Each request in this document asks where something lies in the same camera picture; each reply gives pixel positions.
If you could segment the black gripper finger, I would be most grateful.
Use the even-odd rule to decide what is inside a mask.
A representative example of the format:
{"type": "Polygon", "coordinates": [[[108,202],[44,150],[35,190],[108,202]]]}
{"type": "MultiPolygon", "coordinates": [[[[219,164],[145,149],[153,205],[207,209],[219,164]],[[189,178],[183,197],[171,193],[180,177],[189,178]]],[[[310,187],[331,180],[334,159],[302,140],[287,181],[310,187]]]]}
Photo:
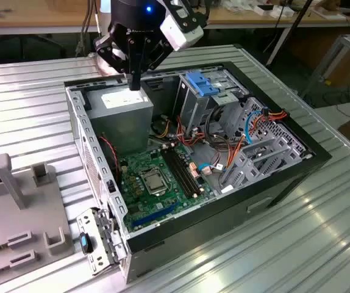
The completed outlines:
{"type": "Polygon", "coordinates": [[[135,90],[134,74],[130,72],[129,57],[122,52],[112,36],[107,33],[102,37],[97,37],[93,44],[102,63],[105,62],[108,67],[125,75],[130,90],[135,90]]]}
{"type": "Polygon", "coordinates": [[[173,47],[165,38],[145,38],[138,48],[134,60],[134,90],[140,90],[141,75],[156,69],[173,51],[173,47]]]}

